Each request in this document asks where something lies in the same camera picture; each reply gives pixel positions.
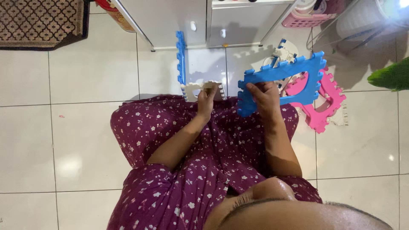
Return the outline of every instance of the person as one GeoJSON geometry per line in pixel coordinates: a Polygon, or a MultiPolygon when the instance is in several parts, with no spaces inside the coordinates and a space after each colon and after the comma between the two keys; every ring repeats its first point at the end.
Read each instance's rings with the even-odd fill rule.
{"type": "Polygon", "coordinates": [[[274,82],[247,84],[258,112],[237,98],[197,103],[160,95],[124,104],[111,128],[133,169],[108,230],[391,229],[351,206],[323,204],[291,147],[297,111],[274,82]]]}

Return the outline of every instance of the drawer knob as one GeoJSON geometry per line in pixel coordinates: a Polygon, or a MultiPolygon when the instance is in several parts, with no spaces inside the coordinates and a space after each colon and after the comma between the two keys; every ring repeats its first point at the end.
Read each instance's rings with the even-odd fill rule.
{"type": "Polygon", "coordinates": [[[220,30],[220,36],[222,36],[222,38],[226,37],[226,30],[225,29],[220,30]]]}
{"type": "Polygon", "coordinates": [[[194,22],[194,21],[190,22],[190,29],[193,30],[193,31],[196,31],[196,22],[194,22]]]}

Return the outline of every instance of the blue foam border piece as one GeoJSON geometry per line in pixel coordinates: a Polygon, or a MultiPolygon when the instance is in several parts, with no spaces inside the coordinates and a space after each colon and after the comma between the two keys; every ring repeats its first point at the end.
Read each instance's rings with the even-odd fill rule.
{"type": "Polygon", "coordinates": [[[252,94],[247,90],[247,83],[258,83],[264,81],[276,81],[283,78],[293,76],[295,74],[307,71],[308,80],[305,88],[298,94],[293,96],[281,97],[280,105],[299,102],[303,105],[312,104],[314,100],[318,98],[318,90],[321,86],[318,83],[322,79],[323,73],[320,69],[323,69],[326,65],[326,60],[322,59],[324,52],[313,53],[312,57],[308,60],[304,56],[295,58],[294,63],[288,64],[287,61],[278,63],[277,67],[273,68],[272,65],[262,66],[260,71],[255,72],[254,69],[246,70],[244,72],[244,81],[238,81],[238,87],[243,91],[237,93],[239,98],[239,109],[237,113],[242,117],[250,116],[257,110],[257,105],[253,101],[252,94]]]}
{"type": "Polygon", "coordinates": [[[176,37],[178,41],[176,42],[176,48],[178,49],[178,53],[176,54],[176,58],[179,60],[178,64],[178,82],[186,85],[186,66],[184,62],[184,50],[186,49],[186,43],[184,42],[184,34],[183,31],[176,31],[176,37]]]}

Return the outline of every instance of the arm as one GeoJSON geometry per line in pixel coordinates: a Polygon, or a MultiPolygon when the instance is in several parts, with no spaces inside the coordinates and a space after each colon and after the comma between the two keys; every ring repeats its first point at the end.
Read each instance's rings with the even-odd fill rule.
{"type": "Polygon", "coordinates": [[[274,176],[299,176],[302,171],[288,139],[280,110],[278,88],[274,82],[251,83],[248,90],[256,99],[257,109],[264,123],[265,155],[274,176]]]}
{"type": "Polygon", "coordinates": [[[199,93],[197,115],[173,137],[163,143],[148,159],[147,165],[162,164],[173,170],[179,164],[203,127],[209,122],[216,91],[217,87],[214,87],[209,95],[205,91],[199,93]]]}

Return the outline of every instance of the nose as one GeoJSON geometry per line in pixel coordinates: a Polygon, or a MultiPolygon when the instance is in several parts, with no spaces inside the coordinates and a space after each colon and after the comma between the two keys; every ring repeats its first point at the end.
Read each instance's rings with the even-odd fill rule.
{"type": "Polygon", "coordinates": [[[253,186],[253,198],[256,200],[280,198],[286,201],[296,201],[291,187],[284,181],[272,177],[253,186]]]}

